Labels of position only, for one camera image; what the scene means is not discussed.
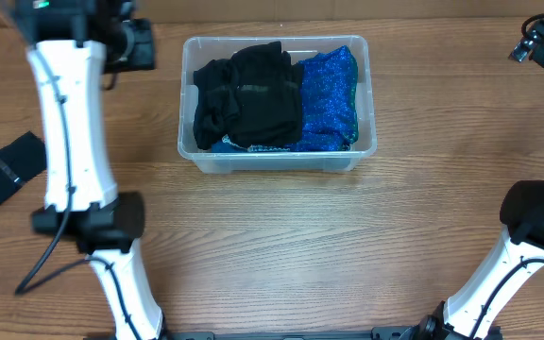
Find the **blue denim jeans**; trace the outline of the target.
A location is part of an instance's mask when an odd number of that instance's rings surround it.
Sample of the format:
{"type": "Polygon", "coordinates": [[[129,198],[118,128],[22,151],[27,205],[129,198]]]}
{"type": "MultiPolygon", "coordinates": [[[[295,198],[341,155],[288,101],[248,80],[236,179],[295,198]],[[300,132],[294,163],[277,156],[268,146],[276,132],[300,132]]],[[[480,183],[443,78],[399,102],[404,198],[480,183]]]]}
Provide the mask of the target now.
{"type": "Polygon", "coordinates": [[[239,139],[237,136],[225,135],[212,144],[212,153],[259,153],[259,152],[293,152],[300,148],[300,142],[291,144],[263,144],[257,139],[239,139]]]}

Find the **clear plastic storage bin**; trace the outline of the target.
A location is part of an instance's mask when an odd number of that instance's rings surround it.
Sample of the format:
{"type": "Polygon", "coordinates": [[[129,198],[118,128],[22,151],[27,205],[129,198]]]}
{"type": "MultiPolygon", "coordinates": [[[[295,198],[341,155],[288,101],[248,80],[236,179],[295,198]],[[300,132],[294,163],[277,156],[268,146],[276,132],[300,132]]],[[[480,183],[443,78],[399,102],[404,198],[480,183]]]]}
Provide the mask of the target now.
{"type": "Polygon", "coordinates": [[[272,36],[272,37],[193,37],[183,45],[181,90],[178,117],[178,153],[206,174],[228,174],[234,171],[315,170],[347,172],[362,159],[371,156],[378,146],[375,108],[367,41],[358,35],[338,36],[272,36]],[[281,42],[282,49],[293,62],[306,60],[319,53],[329,53],[347,46],[358,64],[355,94],[359,138],[348,151],[341,152],[260,152],[212,153],[196,145],[193,123],[198,99],[193,72],[211,60],[225,59],[251,45],[281,42]]]}

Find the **large black garment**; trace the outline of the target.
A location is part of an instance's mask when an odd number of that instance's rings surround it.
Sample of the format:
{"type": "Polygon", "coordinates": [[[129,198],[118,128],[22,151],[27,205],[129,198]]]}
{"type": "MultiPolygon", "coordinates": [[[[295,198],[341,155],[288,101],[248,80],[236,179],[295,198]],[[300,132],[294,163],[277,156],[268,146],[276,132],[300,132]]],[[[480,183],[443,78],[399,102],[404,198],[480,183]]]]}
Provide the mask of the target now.
{"type": "Polygon", "coordinates": [[[253,45],[231,58],[238,72],[234,92],[240,109],[229,129],[241,147],[284,146],[301,139],[303,66],[294,64],[281,42],[253,45]]]}

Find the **sparkly blue garment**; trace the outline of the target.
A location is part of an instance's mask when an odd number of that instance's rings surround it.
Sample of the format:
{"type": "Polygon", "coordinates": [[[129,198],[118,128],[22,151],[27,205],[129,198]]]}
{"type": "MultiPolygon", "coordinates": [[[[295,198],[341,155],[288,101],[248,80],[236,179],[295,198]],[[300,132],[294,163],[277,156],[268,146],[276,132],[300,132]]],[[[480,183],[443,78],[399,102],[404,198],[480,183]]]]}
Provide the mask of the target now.
{"type": "Polygon", "coordinates": [[[355,99],[358,64],[345,45],[298,63],[301,85],[301,139],[284,148],[292,152],[347,151],[358,141],[355,99]]]}

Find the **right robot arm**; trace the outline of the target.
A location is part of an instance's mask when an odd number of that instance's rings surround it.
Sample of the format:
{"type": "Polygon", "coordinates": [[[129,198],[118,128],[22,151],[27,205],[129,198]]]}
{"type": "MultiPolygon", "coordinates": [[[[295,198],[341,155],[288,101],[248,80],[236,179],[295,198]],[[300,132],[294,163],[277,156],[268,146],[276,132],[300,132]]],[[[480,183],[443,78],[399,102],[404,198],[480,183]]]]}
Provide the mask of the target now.
{"type": "MultiPolygon", "coordinates": [[[[544,13],[526,19],[510,60],[544,69],[544,13]]],[[[522,180],[505,196],[497,243],[453,296],[401,334],[403,339],[500,339],[494,320],[509,300],[544,267],[544,180],[522,180]]]]}

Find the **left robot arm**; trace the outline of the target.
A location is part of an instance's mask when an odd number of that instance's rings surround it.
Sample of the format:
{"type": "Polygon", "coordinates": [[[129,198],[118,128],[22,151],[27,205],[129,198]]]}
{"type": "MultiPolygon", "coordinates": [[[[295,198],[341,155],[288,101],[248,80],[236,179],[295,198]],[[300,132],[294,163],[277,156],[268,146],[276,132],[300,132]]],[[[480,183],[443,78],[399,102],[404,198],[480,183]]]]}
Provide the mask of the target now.
{"type": "Polygon", "coordinates": [[[164,339],[162,308],[141,253],[145,202],[117,188],[106,147],[103,75],[155,66],[151,24],[131,1],[17,1],[10,16],[24,38],[41,104],[47,185],[33,229],[76,244],[97,276],[117,339],[164,339]]]}

